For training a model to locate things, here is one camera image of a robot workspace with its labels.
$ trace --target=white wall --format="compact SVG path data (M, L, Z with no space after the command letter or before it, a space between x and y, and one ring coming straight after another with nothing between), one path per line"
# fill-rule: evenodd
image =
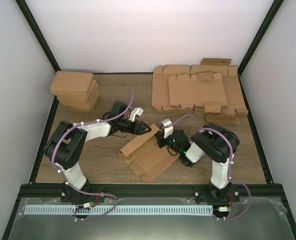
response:
M241 79L273 177L296 220L296 1L284 1Z
M32 169L53 99L53 76L15 1L0 1L0 239Z
M240 64L273 0L27 0L63 70Z

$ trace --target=flat cardboard sheet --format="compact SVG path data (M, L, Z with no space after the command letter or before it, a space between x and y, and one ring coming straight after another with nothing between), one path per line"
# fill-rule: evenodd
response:
M177 156L171 156L166 147L159 148L154 134L159 128L153 124L151 132L135 137L120 152L119 157L127 163L136 175L150 182L165 171Z
M168 79L173 74L190 74L189 65L162 65L157 66L153 71L152 79L152 101L151 105L157 111L167 112L191 112L170 105Z
M92 108L94 107L95 103L97 102L99 95L100 95L100 93L98 91L97 94L91 100L91 102L86 102L86 103L72 100L72 99L68 99L68 98L64 98L64 97L58 97L58 100L63 105L73 107L75 109L84 110L84 111L91 111Z
M238 66L230 63L229 58L204 58L200 65L190 67L157 66L153 73L152 106L158 111L199 112L218 123L238 123L238 116L247 115L248 110Z
M99 85L97 84L97 82L95 80L92 80L90 83L89 93L86 96L77 96L77 95L72 95L72 94L60 94L57 96L65 98L65 99L80 101L83 103L89 103L97 95L97 91L99 91Z
M227 108L228 102L220 73L201 72L198 75L171 75L168 79L170 105L177 108L193 109L205 108L210 112L221 112Z

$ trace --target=black metal frame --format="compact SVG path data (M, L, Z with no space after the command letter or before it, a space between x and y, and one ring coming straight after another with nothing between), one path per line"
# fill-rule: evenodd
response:
M279 8L281 7L284 0L274 0L273 4L271 5L266 17L264 18L257 34L255 35L246 55L244 56L240 66L239 66L239 77L243 73L244 69L246 68L247 64L249 63L252 55L254 54L256 48L258 47L260 41L262 40L265 32L267 31L268 27L270 26L274 16L277 14ZM27 20L31 30L35 34L40 46L42 47L44 53L46 54L49 62L51 63L53 69L56 71L60 70L60 67L53 56L51 49L49 48L45 38L42 35L29 7L27 6L25 0L16 0L20 10L22 11L23 16ZM127 72L127 73L112 73L112 74L151 74L151 72ZM243 87L242 93L245 99L246 106L249 110L249 123L252 130L252 134L255 140L255 144L257 147L257 151L260 157L260 161L262 164L262 168L264 171L264 175L266 178L267 184L249 184L248 187L250 188L251 195L254 197L280 197L283 205L287 208L287 217L289 223L292 228L292 232L296 239L296 223L293 218L287 197L283 190L281 184L275 184L273 182L273 177L266 159L266 156L263 151L263 147L258 135L258 131L256 129L252 113L250 111L250 107L248 101L246 99ZM49 137L49 132L53 123L53 119L57 110L58 100L55 97L51 109L46 121L46 126L42 135L42 139L40 142L40 146L36 155L36 159L34 162L34 166L29 178L29 184L24 184L21 186L19 190L18 197L14 204L12 213L10 215L8 224L6 226L4 235L2 237L3 240L7 240L10 236L11 228L19 207L19 203L21 198L60 198L61 193L64 191L65 186L61 183L36 183L36 176L39 170L39 166L41 163L43 149L46 145L47 139ZM127 198L127 197L185 197L185 198L194 198L194 192L196 190L207 188L208 185L200 184L200 185L179 185L179 184L167 184L167 185L158 185L158 184L90 184L90 191L92 192L105 192L116 195L118 198ZM246 197L247 191L241 186L236 186L237 191L239 192L240 197Z
M296 223L294 221L287 197L281 184L248 184L253 197L277 197L287 208L287 218L296 239ZM90 184L91 192L110 193L118 198L194 198L195 192L206 189L207 184ZM247 197L248 193L242 185L234 186L239 197ZM16 217L22 198L61 198L65 190L62 183L34 183L21 186L14 208L10 215L2 240L7 240Z

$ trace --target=cable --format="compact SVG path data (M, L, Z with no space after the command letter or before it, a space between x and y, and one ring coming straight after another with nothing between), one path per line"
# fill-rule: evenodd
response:
M132 102L133 102L133 99L134 99L134 90L133 90L133 89L130 89L130 91L132 92L131 100L130 100L130 102L129 102L128 107L127 107L122 113L120 113L119 115L114 116L114 117L112 117L112 118L105 119L105 120L89 121L89 122L84 123L83 125L84 125L84 126L87 126L87 125L90 125L90 124L96 124L96 123L106 123L106 122L109 122L109 121L111 121L111 120L115 120L115 119L121 117L122 115L124 115L124 114L125 114L130 108L131 108L131 105L132 105ZM57 153L57 151L58 151L58 148L59 148L60 144L62 143L62 141L64 140L64 138L65 138L70 132L72 132L74 129L76 129L77 127L80 127L80 126L82 126L82 124L79 123L79 124L76 124L75 126L69 128L69 129L68 129L68 130L67 130L67 131L61 136L61 138L59 139L59 141L58 141L56 147L55 147L54 150L53 150L53 154L52 154L52 157L51 157L51 164L52 164L55 168L60 169L60 167L58 167L58 166L56 166L56 165L54 164L54 159L55 159L55 156L56 156L56 153Z
M114 116L112 118L109 118L109 119L105 119L105 120L95 120L95 121L90 121L90 122L86 122L84 123L83 125L86 126L86 125L90 125L90 124L96 124L96 123L106 123L108 121L111 121L111 120L115 120L119 117L121 117L122 115L124 115L130 108L131 108L131 105L133 103L133 99L134 99L134 90L131 89L130 90L131 93L132 93L132 97L131 97L131 100L127 106L127 108L122 112L120 113L119 115L117 116ZM54 150L53 150L53 154L52 154L52 157L51 157L51 164L57 168L57 169L60 169L60 167L58 167L57 165L55 165L55 162L54 162L54 159L55 159L55 156L56 156L56 153L58 151L58 148L60 146L60 144L62 143L62 141L64 140L64 138L70 133L72 132L74 129L76 129L77 127L79 126L82 126L82 124L76 124L75 126L69 128L62 136L61 138L59 139L57 145L55 146ZM62 176L63 178L65 179L66 183L68 183L68 179L65 177L65 175L62 173ZM108 211L106 211L105 213L103 213L102 215L99 215L99 216L96 216L96 217L92 217L92 218L86 218L85 220L92 220L92 219L98 219L98 218L101 218L103 216L106 216L108 213L110 213L112 210L115 209L115 207L117 206L117 202L118 202L118 198L113 195L113 194L108 194L108 193L91 193L91 192L85 192L85 191L82 191L82 190L79 190L77 189L75 186L73 186L72 184L68 183L68 186L70 186L72 189L74 189L75 191L81 193L81 194L85 194L85 195L89 195L89 196L106 196L106 197L112 197L114 199L116 199L116 203L115 205Z
M94 208L95 206L97 206L97 205L98 205L98 202L99 202L99 197L96 196L96 203L92 206L92 208ZM74 213L73 213L73 218L74 218L74 219L77 218L77 216L76 216L77 212L81 211L82 209L87 209L87 210L89 210L89 211L91 210L91 208L88 209L88 208L86 208L86 207L82 207L82 208L78 208L78 209L76 209L76 211L74 211Z
M227 145L228 145L228 147L229 147L229 150L230 150L230 155L229 155L229 166L228 166L228 180L229 180L229 182L231 182L231 183L239 183L239 184L242 184L242 185L246 188L246 190L247 190L247 192L248 192L248 195L249 195L249 203L248 203L246 209L245 209L242 213L240 213L239 215L236 215L236 216L233 216L233 217L229 217L229 218L224 218L224 220L232 220L232 219L236 219L236 218L242 216L243 214L245 214L246 211L249 209L249 207L250 207L250 205L251 205L251 193L250 193L250 189L248 188L248 186L246 186L246 185L245 185L243 182L241 182L241 181L238 181L238 180L234 180L234 181L232 181L232 180L231 180L231 165L232 165L233 150L232 150L232 145L231 145L231 143L229 142L229 140L228 140L228 139L227 139L222 133L220 133L219 131L217 131L217 130L215 130L215 129L212 129L212 128L209 128L209 127L203 127L203 128L201 128L201 129L199 129L198 132L202 132L202 131L211 131L211 132L214 132L215 134L219 135L219 136L220 136L220 137L221 137L221 138L227 143Z
M181 121L181 119L183 119L183 118L185 118L185 117L187 117L187 116L192 116L192 117L194 117L194 118L196 119L197 123L198 123L198 128L200 128L200 122L199 122L198 118L197 118L194 114L192 114L192 113L188 113L188 114L183 115L182 117L180 117L178 120L176 120L176 121L175 121L174 123L172 123L171 125L169 125L169 126L164 126L164 128L167 129L167 128L169 128L169 127L174 126L174 125L177 124L179 121Z
M171 152L170 152L170 148L169 148L169 146L167 147L167 149L168 149L168 153L171 155L171 156L176 156L177 155L177 153L175 153L175 154L172 154Z
M114 137L117 137L117 138L122 138L122 139L125 139L127 136L128 136L128 134L125 132L125 136L118 136L118 135L111 135L111 136L114 136Z
M228 196L230 198L230 210L232 210L232 204L233 204L232 194L231 193L228 193Z

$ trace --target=stack of flattened boxes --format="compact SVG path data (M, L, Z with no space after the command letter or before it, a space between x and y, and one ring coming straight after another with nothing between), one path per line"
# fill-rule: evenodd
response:
M84 111L91 111L99 98L94 75L87 72L58 71L50 91L61 104Z
M231 59L204 58L200 65L157 66L153 72L152 106L158 111L204 113L208 121L238 123L247 115Z

